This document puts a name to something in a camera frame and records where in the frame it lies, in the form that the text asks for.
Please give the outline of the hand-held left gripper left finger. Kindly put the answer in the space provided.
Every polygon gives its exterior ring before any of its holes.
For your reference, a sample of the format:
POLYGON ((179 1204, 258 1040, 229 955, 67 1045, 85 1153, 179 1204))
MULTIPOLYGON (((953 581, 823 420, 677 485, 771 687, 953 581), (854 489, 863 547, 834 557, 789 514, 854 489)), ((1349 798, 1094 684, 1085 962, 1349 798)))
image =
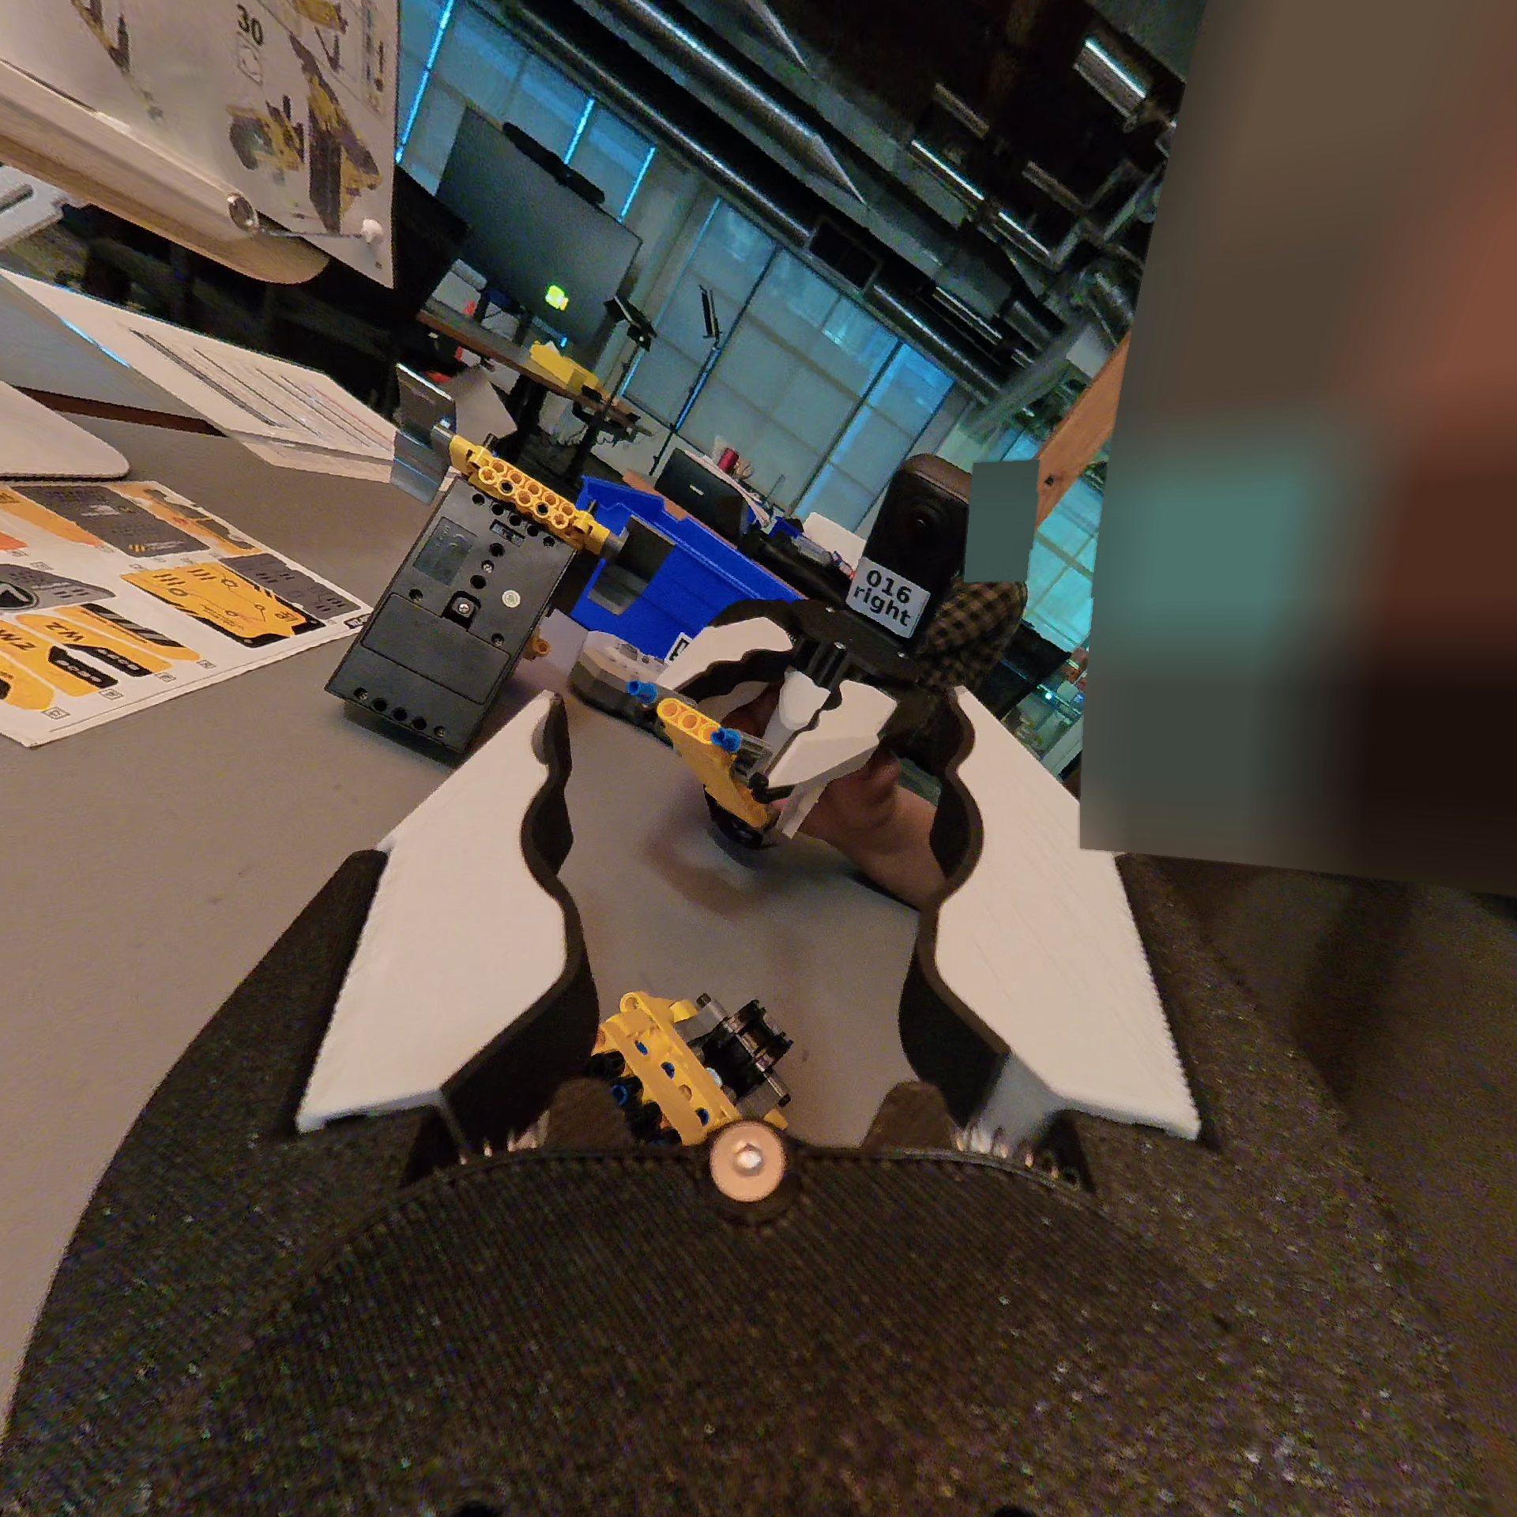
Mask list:
POLYGON ((384 868, 296 1126, 435 1110, 457 1144, 527 1130, 592 1052, 563 702, 534 695, 383 841, 384 868))

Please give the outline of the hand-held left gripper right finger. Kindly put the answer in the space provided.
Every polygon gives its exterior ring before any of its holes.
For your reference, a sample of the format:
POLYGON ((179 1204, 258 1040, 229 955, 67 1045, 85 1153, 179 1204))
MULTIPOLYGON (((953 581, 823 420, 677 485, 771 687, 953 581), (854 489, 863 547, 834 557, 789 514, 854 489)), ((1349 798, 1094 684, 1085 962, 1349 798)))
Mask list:
POLYGON ((899 1002, 915 1074, 975 1144, 1038 1137, 1062 1112, 1201 1133, 1141 937, 1078 803, 973 695, 932 846, 944 891, 921 911, 899 1002))

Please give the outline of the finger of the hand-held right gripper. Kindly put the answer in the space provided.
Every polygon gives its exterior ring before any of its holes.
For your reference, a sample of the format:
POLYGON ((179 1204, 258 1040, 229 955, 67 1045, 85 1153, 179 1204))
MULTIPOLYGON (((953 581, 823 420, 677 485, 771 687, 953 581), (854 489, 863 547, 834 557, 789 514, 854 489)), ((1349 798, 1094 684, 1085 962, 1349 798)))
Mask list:
POLYGON ((729 713, 778 684, 791 660, 793 637, 769 617, 709 624, 664 664, 657 691, 702 713, 729 713))
POLYGON ((785 790, 773 837, 791 837, 827 783, 858 770, 879 745, 897 695, 845 678, 827 689, 803 671, 787 671, 764 731, 758 765, 767 790, 785 790))

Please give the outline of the yellow brick panel assembly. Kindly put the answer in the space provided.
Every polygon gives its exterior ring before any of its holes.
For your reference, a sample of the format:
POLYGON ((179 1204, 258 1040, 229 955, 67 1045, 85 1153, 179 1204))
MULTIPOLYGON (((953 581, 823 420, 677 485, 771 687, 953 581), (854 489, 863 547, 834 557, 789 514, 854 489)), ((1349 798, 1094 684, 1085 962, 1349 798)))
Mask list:
POLYGON ((655 716, 670 745, 700 781, 717 830, 746 848, 775 843, 778 808, 756 799, 749 787, 753 767, 764 756, 762 745, 648 680, 630 680, 626 689, 655 716))

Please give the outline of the yellow brick chassis assembly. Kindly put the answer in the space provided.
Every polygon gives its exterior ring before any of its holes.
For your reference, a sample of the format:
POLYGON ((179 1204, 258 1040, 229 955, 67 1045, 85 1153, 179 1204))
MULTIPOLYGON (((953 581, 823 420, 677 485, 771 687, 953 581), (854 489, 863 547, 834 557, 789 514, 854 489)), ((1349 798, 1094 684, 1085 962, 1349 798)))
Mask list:
POLYGON ((630 991, 599 1023, 585 1072, 610 1088, 635 1141, 700 1144, 740 1119, 787 1126, 791 1096, 775 1067, 789 1049, 755 998, 728 1011, 706 993, 630 991))

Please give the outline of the person's right hand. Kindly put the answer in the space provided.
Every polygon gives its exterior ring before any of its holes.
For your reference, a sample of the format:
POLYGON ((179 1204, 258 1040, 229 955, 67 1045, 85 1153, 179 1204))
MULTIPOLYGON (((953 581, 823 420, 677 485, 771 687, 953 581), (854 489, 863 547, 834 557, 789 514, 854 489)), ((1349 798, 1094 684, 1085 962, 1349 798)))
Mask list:
POLYGON ((935 805, 905 789, 899 772, 895 754, 876 749, 861 769, 825 787, 802 826, 886 893, 923 908, 944 879, 930 845, 935 805))

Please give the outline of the blue plastic bin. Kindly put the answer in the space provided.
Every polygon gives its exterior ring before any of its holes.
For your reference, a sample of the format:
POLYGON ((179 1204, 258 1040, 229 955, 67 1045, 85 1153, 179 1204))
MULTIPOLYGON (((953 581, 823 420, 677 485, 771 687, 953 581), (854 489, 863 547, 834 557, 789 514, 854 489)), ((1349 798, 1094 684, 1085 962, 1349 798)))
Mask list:
POLYGON ((802 597, 695 518, 670 512, 650 491, 588 476, 578 505, 592 509, 612 530, 643 523, 661 536, 652 548, 637 548, 630 566, 596 565, 567 612, 583 628, 608 631, 655 659, 672 657, 681 639, 699 633, 735 601, 802 597))

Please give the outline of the grey brick hub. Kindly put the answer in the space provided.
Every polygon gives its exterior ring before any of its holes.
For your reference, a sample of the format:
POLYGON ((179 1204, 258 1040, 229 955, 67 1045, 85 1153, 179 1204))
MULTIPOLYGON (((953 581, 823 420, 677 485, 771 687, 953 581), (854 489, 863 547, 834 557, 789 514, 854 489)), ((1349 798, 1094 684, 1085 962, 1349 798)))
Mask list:
POLYGON ((637 700, 630 686, 652 684, 661 677, 664 660, 637 649, 612 631, 587 631, 567 687, 581 702, 614 714, 635 727, 654 727, 657 718, 652 705, 637 700))

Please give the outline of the black battery box assembly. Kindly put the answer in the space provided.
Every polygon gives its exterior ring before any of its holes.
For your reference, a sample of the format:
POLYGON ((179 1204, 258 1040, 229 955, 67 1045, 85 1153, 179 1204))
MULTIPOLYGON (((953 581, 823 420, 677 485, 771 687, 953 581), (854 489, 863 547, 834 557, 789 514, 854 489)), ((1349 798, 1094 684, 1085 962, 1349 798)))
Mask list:
POLYGON ((446 422, 422 451, 453 474, 327 691, 464 752, 536 642, 572 556, 616 561, 630 530, 610 528, 446 422))

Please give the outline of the yellow sticker sheet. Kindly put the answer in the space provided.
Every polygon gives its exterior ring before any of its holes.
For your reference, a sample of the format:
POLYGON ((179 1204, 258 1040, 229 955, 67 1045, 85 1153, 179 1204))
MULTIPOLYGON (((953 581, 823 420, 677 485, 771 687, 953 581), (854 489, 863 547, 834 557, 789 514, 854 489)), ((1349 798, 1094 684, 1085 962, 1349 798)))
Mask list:
POLYGON ((38 747, 361 630, 370 608, 157 482, 2 489, 2 731, 38 747))

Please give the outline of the white text leaflet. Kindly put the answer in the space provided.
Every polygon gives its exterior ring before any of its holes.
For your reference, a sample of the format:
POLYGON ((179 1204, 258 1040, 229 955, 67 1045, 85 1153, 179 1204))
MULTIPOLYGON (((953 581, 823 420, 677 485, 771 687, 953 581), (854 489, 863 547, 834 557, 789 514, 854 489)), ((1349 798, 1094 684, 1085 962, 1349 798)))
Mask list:
POLYGON ((393 426, 321 371, 94 301, 63 323, 269 462, 390 476, 393 426))

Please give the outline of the brick instruction booklet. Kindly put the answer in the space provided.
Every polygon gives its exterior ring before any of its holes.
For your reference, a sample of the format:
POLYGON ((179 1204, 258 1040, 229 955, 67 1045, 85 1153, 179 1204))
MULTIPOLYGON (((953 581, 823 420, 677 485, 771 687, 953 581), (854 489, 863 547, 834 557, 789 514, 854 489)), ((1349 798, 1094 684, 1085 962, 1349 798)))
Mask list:
POLYGON ((3 1, 3 162, 238 272, 392 285, 393 1, 3 1))

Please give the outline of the dark wall monitor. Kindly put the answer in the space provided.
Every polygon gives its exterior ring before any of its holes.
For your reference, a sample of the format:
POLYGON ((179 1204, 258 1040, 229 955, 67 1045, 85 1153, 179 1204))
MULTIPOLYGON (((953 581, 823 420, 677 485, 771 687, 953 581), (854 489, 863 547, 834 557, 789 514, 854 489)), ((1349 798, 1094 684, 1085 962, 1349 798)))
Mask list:
POLYGON ((579 194, 567 169, 545 164, 469 108, 448 153, 437 198, 467 223, 462 259, 527 314, 588 346, 641 240, 579 194))

